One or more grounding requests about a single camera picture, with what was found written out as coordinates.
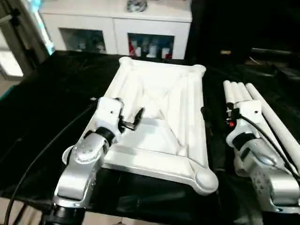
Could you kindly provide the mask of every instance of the cabinet door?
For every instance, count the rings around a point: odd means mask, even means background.
[[[117,54],[113,19],[42,14],[56,50]]]
[[[173,59],[184,59],[190,23],[135,19],[113,21],[120,55],[129,55],[140,47],[139,51],[147,57],[166,58],[167,53]]]

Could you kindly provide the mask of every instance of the white plastic tray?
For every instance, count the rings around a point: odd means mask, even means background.
[[[218,187],[209,169],[203,107],[205,67],[181,66],[122,57],[105,97],[121,98],[125,121],[145,108],[136,131],[126,130],[111,146],[104,168],[188,184],[208,195]],[[94,117],[88,130],[96,129]]]

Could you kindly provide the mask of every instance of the red light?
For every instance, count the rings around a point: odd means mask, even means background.
[[[229,126],[232,128],[232,127],[234,127],[234,122],[233,121],[229,121]]]

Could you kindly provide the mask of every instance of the white cabinet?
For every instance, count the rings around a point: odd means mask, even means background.
[[[43,14],[43,19],[56,50],[118,53],[112,18]]]
[[[41,14],[56,50],[184,59],[190,0],[148,0],[127,12],[127,0],[49,0]]]

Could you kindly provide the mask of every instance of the black cable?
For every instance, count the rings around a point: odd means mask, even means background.
[[[38,160],[38,158],[41,157],[41,155],[75,122],[77,121],[79,118],[81,118],[85,113],[87,113],[92,107],[94,106],[94,104],[91,104],[86,110],[84,110],[81,114],[79,114],[78,116],[76,116],[68,125],[66,125],[47,145],[46,147],[44,147],[43,150],[40,151],[40,153],[37,155],[37,157],[31,162],[31,164],[28,166],[27,170],[25,171],[25,173],[23,174],[23,176],[21,177],[19,183],[17,184],[17,187],[15,188],[14,193],[12,194],[7,209],[6,209],[6,214],[5,214],[5,219],[4,219],[4,225],[8,225],[9,222],[9,217],[10,217],[10,212],[11,209],[13,207],[14,201],[15,201],[15,195],[18,191],[18,189],[20,188],[21,184],[23,183],[28,171],[30,170],[30,168],[34,165],[34,163]]]
[[[257,124],[255,124],[252,120],[248,119],[247,117],[242,116],[241,114],[239,115],[239,118],[247,121],[250,123],[253,127],[255,127],[267,140],[270,142],[270,144],[273,146],[273,148],[276,150],[276,152],[280,155],[280,157],[283,159],[286,168],[291,172],[293,177],[299,182],[300,181],[300,176],[297,175],[291,167],[291,163],[286,159],[285,155],[279,150],[279,148],[276,146],[276,144],[272,141],[272,139],[264,132]]]

